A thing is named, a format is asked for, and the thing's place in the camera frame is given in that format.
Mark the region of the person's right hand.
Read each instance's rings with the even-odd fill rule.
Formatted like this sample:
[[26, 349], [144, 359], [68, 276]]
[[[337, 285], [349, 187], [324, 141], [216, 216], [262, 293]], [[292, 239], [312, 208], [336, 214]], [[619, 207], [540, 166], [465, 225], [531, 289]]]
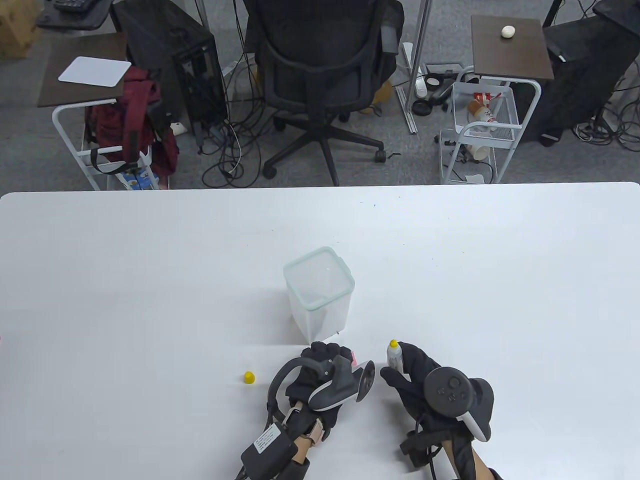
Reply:
[[437, 413], [426, 401], [426, 377], [441, 365], [412, 343], [399, 342], [398, 345], [402, 352], [403, 372], [384, 366], [380, 370], [382, 379], [397, 391], [409, 416], [422, 428], [422, 434], [438, 443], [452, 441], [455, 448], [470, 447], [473, 437], [466, 426]]

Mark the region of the person's left hand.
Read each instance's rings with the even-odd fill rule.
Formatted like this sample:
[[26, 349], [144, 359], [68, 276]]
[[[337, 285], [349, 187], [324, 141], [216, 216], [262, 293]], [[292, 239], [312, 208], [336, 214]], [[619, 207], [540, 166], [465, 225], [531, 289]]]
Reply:
[[[310, 347], [302, 350], [301, 357], [308, 358], [316, 362], [333, 361], [336, 356], [347, 359], [351, 364], [353, 354], [346, 346], [340, 346], [338, 343], [313, 342]], [[294, 407], [298, 402], [304, 405], [308, 404], [308, 400], [318, 387], [322, 386], [328, 380], [325, 376], [320, 377], [318, 373], [306, 367], [300, 368], [297, 378], [286, 388], [285, 394], [288, 397], [289, 404]], [[325, 441], [333, 427], [338, 421], [340, 406], [320, 412], [319, 417], [323, 425], [323, 441]]]

